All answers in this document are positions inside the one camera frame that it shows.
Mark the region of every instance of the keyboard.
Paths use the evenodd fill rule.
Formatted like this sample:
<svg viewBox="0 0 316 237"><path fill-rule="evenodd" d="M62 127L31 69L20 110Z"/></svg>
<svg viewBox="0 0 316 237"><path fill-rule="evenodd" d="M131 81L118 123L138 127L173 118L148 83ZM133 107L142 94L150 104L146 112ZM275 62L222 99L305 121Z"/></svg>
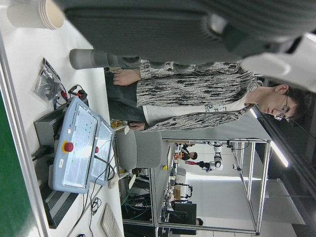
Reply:
<svg viewBox="0 0 316 237"><path fill-rule="evenodd" d="M124 237L119 229L119 225L108 203L105 204L102 228L107 237Z"/></svg>

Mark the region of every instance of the red emergency stop button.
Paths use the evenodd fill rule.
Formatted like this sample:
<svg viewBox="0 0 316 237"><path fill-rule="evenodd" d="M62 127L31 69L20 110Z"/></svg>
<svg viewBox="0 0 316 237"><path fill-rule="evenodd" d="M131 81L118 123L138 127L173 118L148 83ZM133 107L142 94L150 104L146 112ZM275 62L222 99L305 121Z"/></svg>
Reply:
<svg viewBox="0 0 316 237"><path fill-rule="evenodd" d="M66 152L72 152L73 149L74 149L74 145L73 145L72 142L67 142L67 143L65 143L65 145L64 145L64 150L65 150Z"/></svg>

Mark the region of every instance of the green floor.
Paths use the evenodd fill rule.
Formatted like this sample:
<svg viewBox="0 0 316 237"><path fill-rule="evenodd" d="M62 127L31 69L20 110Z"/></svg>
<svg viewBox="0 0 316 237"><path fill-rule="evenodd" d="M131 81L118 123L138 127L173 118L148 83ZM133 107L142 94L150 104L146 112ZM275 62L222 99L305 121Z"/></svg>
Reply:
<svg viewBox="0 0 316 237"><path fill-rule="evenodd" d="M0 95L0 236L38 236L20 163Z"/></svg>

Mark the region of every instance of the cardboard box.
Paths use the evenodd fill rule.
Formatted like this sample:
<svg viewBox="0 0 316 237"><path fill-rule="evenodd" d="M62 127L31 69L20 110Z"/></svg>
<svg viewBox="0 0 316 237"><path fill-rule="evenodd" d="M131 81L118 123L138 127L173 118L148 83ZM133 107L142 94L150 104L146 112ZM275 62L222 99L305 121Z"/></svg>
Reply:
<svg viewBox="0 0 316 237"><path fill-rule="evenodd" d="M176 200L180 200L181 199L181 188L182 188L182 186L180 186L180 185L174 186L173 195L174 195L174 198Z"/></svg>

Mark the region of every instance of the patterned cardigan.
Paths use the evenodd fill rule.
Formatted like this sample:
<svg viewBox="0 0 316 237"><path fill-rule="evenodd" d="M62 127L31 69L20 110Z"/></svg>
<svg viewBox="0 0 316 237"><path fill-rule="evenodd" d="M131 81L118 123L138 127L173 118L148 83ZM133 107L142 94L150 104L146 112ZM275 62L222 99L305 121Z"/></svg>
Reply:
<svg viewBox="0 0 316 237"><path fill-rule="evenodd" d="M140 67L142 80L137 83L137 106L200 106L209 111L176 116L158 122L144 130L196 130L212 128L239 119L253 105L239 111L223 111L218 107L241 99L246 92L261 86L253 73L241 68L239 63L215 63L200 72L190 67L185 73L173 72L166 63L162 69L153 69L148 62Z"/></svg>

